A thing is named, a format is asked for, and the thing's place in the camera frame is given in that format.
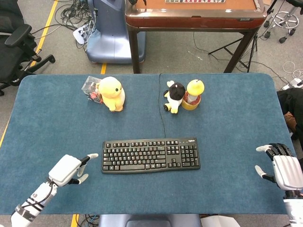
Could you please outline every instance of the power strip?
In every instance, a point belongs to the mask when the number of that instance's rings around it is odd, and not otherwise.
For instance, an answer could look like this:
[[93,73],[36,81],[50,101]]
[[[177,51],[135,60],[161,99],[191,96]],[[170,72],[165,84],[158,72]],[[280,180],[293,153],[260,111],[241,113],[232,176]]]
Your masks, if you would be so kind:
[[73,31],[73,36],[75,37],[76,41],[83,45],[87,42],[87,25],[83,25],[81,27],[79,27],[77,30]]
[[289,84],[285,85],[282,90],[287,90],[289,88],[293,88],[293,87],[303,87],[303,81],[299,78],[295,78],[292,81],[290,81]]

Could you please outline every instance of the chair armrest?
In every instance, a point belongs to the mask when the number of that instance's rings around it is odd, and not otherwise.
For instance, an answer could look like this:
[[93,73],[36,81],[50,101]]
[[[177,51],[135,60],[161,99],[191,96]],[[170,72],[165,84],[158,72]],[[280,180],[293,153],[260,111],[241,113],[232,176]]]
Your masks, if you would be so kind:
[[31,30],[32,27],[30,25],[21,25],[6,39],[4,44],[7,47],[18,46],[22,41],[24,41]]

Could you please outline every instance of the yellow tape line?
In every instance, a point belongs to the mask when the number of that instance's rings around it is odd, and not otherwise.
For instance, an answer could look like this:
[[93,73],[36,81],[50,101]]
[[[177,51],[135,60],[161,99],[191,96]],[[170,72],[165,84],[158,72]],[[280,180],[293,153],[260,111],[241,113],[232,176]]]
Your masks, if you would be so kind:
[[73,214],[71,220],[71,227],[77,227],[77,221],[79,220],[79,214]]
[[0,147],[1,147],[2,142],[3,142],[4,135],[5,135],[5,133],[6,133],[6,129],[8,128],[8,124],[9,124],[9,121],[8,121],[8,123],[6,124],[5,130],[4,130],[4,133],[2,134],[2,137],[1,137],[1,140],[0,140]]
[[106,66],[107,66],[107,64],[106,64],[106,63],[103,63],[103,64],[102,64],[100,74],[105,74],[105,72],[106,72]]
[[[55,9],[56,9],[56,6],[57,6],[58,2],[57,1],[54,1],[53,2],[53,7],[51,9],[51,12],[49,13],[49,16],[48,16],[48,19],[47,19],[47,22],[46,22],[46,25],[45,25],[45,29],[43,30],[43,33],[42,33],[42,38],[40,39],[40,42],[37,46],[37,49],[36,49],[36,52],[38,52],[41,48],[42,48],[42,45],[43,45],[43,42],[44,42],[44,39],[45,39],[45,35],[47,34],[47,31],[48,31],[48,26],[50,26],[51,24],[51,21],[53,19],[53,14],[55,13]],[[32,64],[30,66],[34,66],[36,64],[35,61],[32,62]]]

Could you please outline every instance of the blue machine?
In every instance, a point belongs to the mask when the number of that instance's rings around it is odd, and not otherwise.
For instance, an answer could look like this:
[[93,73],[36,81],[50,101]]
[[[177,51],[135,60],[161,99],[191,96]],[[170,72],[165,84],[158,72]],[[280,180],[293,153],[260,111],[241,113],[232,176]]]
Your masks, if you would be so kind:
[[[132,63],[125,22],[125,0],[88,0],[93,19],[98,10],[95,31],[87,43],[86,54],[98,63]],[[138,33],[139,61],[145,59],[146,32]]]

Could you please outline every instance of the panda figurine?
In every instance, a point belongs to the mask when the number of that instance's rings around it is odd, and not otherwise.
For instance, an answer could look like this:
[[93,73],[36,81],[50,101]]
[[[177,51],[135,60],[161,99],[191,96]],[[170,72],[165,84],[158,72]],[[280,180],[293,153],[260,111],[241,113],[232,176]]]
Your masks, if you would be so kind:
[[170,111],[172,114],[178,113],[178,107],[182,103],[183,96],[185,94],[185,87],[178,82],[168,81],[168,90],[164,91],[163,95],[167,98],[169,103],[163,105],[165,111]]

